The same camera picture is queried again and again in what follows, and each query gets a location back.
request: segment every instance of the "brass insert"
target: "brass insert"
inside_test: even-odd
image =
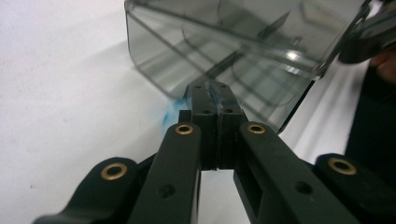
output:
[[[355,175],[357,173],[356,167],[346,160],[330,158],[329,165],[334,171],[343,175]]]
[[[127,167],[120,162],[109,164],[102,170],[101,176],[105,180],[115,180],[126,174]]]
[[[176,127],[176,133],[178,134],[190,134],[192,131],[194,131],[192,126],[187,124],[182,124]]]
[[[247,130],[251,133],[265,133],[264,127],[259,124],[250,124],[247,126]]]

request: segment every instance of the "mounting hole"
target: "mounting hole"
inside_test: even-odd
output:
[[[357,173],[356,167],[349,161],[337,158],[329,159],[329,166],[336,172],[343,175],[355,175]]]
[[[190,134],[194,129],[192,126],[187,124],[182,124],[176,127],[176,133],[178,134]]]
[[[126,174],[127,167],[125,164],[120,162],[112,163],[106,166],[101,173],[101,176],[105,180],[115,180],[123,177]]]
[[[158,195],[163,199],[172,197],[175,193],[176,189],[173,185],[163,185],[158,188]]]
[[[250,124],[249,126],[247,126],[247,130],[251,133],[265,133],[264,127],[258,124]]]
[[[203,111],[201,111],[203,114],[210,114],[210,110],[208,110],[208,109],[205,109],[205,110],[203,110]]]
[[[302,194],[311,194],[314,191],[310,185],[303,181],[298,181],[294,187]]]

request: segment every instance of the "white background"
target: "white background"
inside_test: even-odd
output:
[[[343,152],[367,63],[334,63],[281,137]],[[134,68],[123,2],[0,0],[0,223],[58,213],[100,161],[155,153],[173,101]],[[232,172],[204,172],[200,223],[248,223]]]

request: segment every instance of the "transparent plastic box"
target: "transparent plastic box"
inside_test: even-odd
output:
[[[129,51],[171,97],[193,81],[217,80],[249,119],[279,131],[369,2],[127,0]]]

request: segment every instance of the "screw hole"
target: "screw hole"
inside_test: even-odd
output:
[[[176,189],[172,185],[163,185],[158,188],[158,194],[163,199],[172,197],[175,193],[176,193]]]
[[[178,130],[184,133],[184,132],[188,132],[190,130],[190,128],[189,127],[181,127]]]
[[[107,170],[108,175],[117,175],[121,173],[122,169],[119,166],[111,167]]]
[[[343,163],[343,162],[340,162],[340,161],[336,161],[336,162],[334,163],[334,165],[335,165],[335,167],[337,167],[337,168],[339,168],[339,169],[341,169],[341,170],[347,171],[347,170],[350,169],[349,166],[348,166],[347,164],[345,164],[345,163]]]
[[[302,194],[311,194],[313,192],[312,187],[303,181],[297,182],[294,187]]]

